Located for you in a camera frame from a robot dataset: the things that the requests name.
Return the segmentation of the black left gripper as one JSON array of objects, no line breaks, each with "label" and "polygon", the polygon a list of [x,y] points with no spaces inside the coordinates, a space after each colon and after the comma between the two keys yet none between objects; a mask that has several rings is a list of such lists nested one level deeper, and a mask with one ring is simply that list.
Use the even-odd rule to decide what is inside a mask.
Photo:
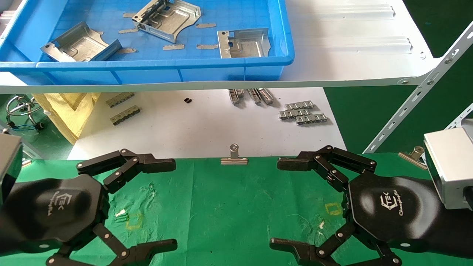
[{"label": "black left gripper", "polygon": [[[13,186],[1,207],[1,255],[60,248],[47,259],[47,266],[90,266],[69,256],[97,236],[116,255],[109,266],[148,266],[156,254],[177,249],[176,239],[126,248],[103,225],[110,207],[108,193],[119,191],[140,173],[176,170],[174,159],[122,149],[80,162],[76,169],[81,175],[72,179],[47,178]],[[91,177],[111,170],[103,186]]]}]

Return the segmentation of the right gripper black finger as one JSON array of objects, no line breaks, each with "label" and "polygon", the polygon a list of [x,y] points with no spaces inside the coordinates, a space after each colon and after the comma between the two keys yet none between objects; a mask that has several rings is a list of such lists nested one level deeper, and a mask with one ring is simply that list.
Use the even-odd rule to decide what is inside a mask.
[{"label": "right gripper black finger", "polygon": [[348,177],[336,166],[362,174],[374,172],[377,162],[330,145],[318,151],[302,151],[295,158],[279,158],[277,168],[283,171],[315,171],[337,192],[348,190]]}]

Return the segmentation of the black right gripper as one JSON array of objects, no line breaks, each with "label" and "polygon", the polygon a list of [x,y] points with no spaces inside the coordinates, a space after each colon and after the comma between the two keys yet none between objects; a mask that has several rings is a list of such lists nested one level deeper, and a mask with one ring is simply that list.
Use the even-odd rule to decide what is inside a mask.
[{"label": "black right gripper", "polygon": [[332,254],[351,236],[379,255],[355,266],[401,266],[390,248],[473,255],[472,211],[446,209],[431,180],[363,173],[349,182],[347,200],[348,223],[321,246],[271,238],[270,248],[293,254],[299,266],[338,266]]}]

